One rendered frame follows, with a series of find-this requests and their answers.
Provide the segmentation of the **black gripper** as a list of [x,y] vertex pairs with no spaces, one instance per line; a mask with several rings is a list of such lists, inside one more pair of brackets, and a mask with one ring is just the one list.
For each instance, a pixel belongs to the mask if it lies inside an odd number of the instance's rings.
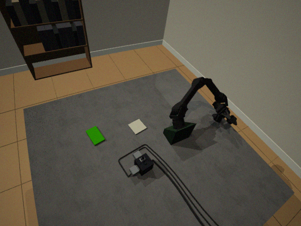
[[235,126],[237,125],[237,118],[234,115],[230,116],[230,112],[228,111],[228,109],[226,109],[226,107],[224,105],[220,105],[217,109],[216,112],[222,116],[223,118],[226,118],[227,122],[231,125],[234,124]]

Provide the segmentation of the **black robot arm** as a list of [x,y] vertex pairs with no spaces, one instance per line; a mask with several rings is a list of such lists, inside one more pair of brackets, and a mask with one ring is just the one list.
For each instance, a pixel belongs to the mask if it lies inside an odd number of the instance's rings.
[[[173,129],[179,130],[187,126],[185,125],[184,121],[185,113],[188,111],[187,105],[193,98],[197,90],[204,85],[206,85],[215,96],[216,101],[212,104],[215,109],[217,109],[220,105],[224,105],[225,107],[228,106],[227,96],[217,89],[216,85],[212,82],[212,79],[203,77],[193,79],[191,88],[188,90],[182,100],[172,107],[172,111],[169,117],[173,119]],[[226,109],[228,109],[228,111],[230,112],[228,107],[226,107]],[[212,116],[216,122],[221,122],[222,116],[220,116],[218,113],[213,114]]]

